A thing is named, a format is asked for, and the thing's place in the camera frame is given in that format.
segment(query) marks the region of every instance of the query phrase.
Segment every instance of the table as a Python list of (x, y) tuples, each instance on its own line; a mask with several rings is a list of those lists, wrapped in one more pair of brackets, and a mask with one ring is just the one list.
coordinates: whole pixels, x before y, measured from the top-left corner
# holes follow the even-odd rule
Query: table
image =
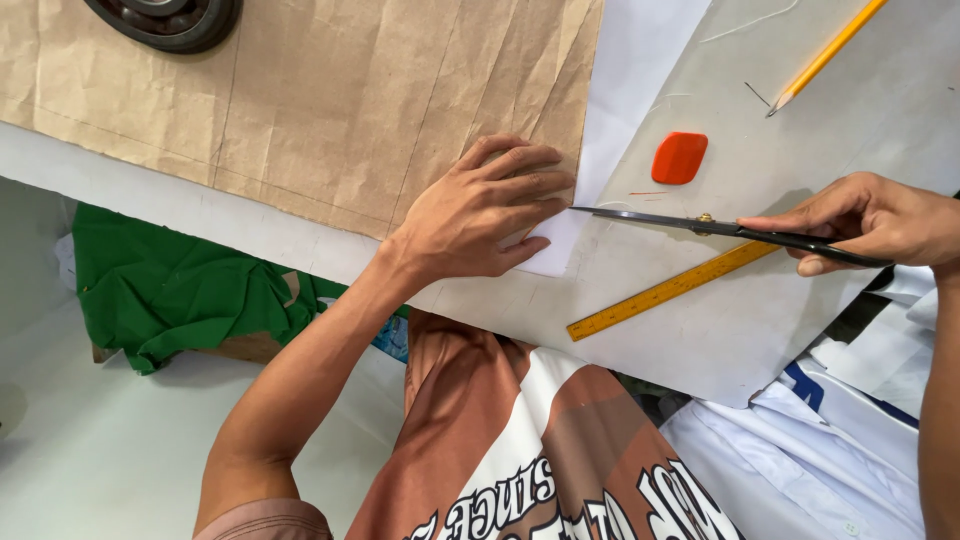
[[(960, 5), (890, 3), (800, 98), (765, 120), (766, 106), (744, 83), (767, 101), (776, 99), (862, 2), (800, 0), (784, 14), (700, 41), (791, 4), (726, 0), (710, 8), (604, 201), (732, 219), (786, 209), (859, 169), (945, 193), (960, 188), (954, 180), (960, 170), (960, 94), (952, 89), (960, 87)], [(700, 175), (680, 188), (649, 180), (653, 151), (670, 131), (710, 137)], [(0, 125), (0, 175), (336, 282), (353, 282), (377, 246), (358, 234), (6, 124)], [(627, 195), (653, 191), (669, 193)], [(562, 278), (514, 271), (499, 280), (447, 280), (410, 304), (724, 405), (745, 406), (872, 273), (804, 281), (780, 252), (581, 342), (571, 342), (565, 331), (567, 324), (735, 244), (593, 219)]]

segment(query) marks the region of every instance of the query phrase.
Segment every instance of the scissors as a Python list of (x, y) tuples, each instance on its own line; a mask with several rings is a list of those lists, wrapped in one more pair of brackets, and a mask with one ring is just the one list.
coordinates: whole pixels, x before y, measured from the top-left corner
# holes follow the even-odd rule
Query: scissors
[(628, 212), (612, 209), (590, 209), (584, 207), (570, 207), (571, 210), (587, 211), (593, 215), (610, 217), (624, 221), (636, 221), (637, 223), (648, 223), (651, 225), (663, 225), (666, 227), (676, 227), (679, 229), (688, 229), (700, 236), (709, 236), (711, 234), (720, 234), (723, 236), (736, 236), (738, 238), (747, 238), (748, 240), (758, 240), (767, 244), (775, 244), (787, 248), (807, 251), (821, 255), (847, 264), (854, 264), (864, 268), (886, 268), (894, 262), (880, 258), (866, 257), (837, 249), (829, 244), (839, 240), (836, 238), (825, 238), (822, 236), (810, 236), (808, 234), (798, 233), (767, 233), (766, 231), (757, 231), (747, 229), (735, 223), (715, 221), (710, 214), (705, 213), (698, 218), (669, 217), (665, 215), (654, 215), (649, 213)]

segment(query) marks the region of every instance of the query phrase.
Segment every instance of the brown paper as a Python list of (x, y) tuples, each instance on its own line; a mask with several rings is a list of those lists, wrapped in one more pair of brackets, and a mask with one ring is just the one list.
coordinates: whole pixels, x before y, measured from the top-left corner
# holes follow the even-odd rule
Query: brown paper
[(248, 0), (191, 57), (0, 3), (0, 119), (382, 239), (480, 135), (583, 133), (603, 0)]

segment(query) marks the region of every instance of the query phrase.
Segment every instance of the fingernail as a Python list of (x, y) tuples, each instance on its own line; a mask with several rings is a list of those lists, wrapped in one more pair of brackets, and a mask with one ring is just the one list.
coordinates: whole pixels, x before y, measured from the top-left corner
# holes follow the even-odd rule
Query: fingernail
[(824, 273), (824, 264), (817, 258), (813, 260), (802, 260), (800, 264), (797, 265), (797, 273), (800, 274), (802, 278), (819, 276)]

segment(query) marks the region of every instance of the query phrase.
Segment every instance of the brass screw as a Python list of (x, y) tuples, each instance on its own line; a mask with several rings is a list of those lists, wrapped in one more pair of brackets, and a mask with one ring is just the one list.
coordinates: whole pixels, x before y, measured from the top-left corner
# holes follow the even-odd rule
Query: brass screw
[[(716, 220), (713, 219), (712, 215), (704, 212), (703, 214), (700, 215), (700, 217), (697, 218), (697, 221), (705, 221), (707, 223), (713, 223)], [(710, 233), (696, 233), (696, 234), (697, 236), (710, 236)]]

